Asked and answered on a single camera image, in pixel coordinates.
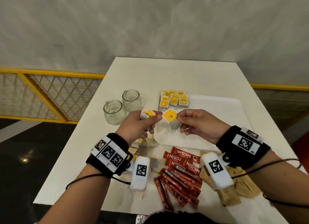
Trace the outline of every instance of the glass jar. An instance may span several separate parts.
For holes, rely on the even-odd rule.
[[[104,117],[108,124],[120,125],[126,117],[126,110],[118,100],[107,101],[103,107]]]
[[[137,90],[125,90],[122,102],[128,112],[142,110],[141,97]]]

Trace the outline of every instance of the dark floor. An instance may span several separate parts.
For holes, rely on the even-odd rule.
[[[0,129],[17,122],[0,119]],[[33,204],[76,125],[40,123],[0,143],[0,223],[33,224],[49,205]],[[135,223],[136,215],[101,211],[104,223]]]

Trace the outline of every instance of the table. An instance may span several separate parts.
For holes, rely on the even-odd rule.
[[[103,106],[106,101],[121,100],[123,91],[127,89],[140,92],[146,109],[157,108],[157,98],[161,89],[239,99],[253,130],[264,137],[265,142],[276,154],[282,158],[296,158],[236,63],[117,57],[34,203],[54,204],[64,192],[66,185],[74,180],[85,166],[95,143],[109,132],[115,132],[118,126],[111,126],[105,121]],[[153,154],[160,158],[165,150],[170,151],[171,147],[160,145],[153,150]],[[194,149],[187,151],[199,153]],[[171,200],[176,206],[175,199],[171,197]],[[199,200],[198,211],[217,222],[287,223],[262,196],[256,199],[242,197],[242,204],[225,208],[218,195],[203,183]],[[128,189],[128,185],[112,179],[102,210],[148,215],[161,210],[162,207],[152,178],[149,179],[144,194],[132,191]],[[194,212],[189,205],[186,205],[185,210]]]

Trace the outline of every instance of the gray concrete wall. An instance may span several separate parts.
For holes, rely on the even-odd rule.
[[[309,85],[308,31],[309,0],[0,0],[0,66],[227,61],[252,83]]]

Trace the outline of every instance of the right hand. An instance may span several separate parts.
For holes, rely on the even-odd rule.
[[[185,109],[177,114],[177,120],[182,123],[181,133],[198,135],[212,144],[231,127],[202,109]]]

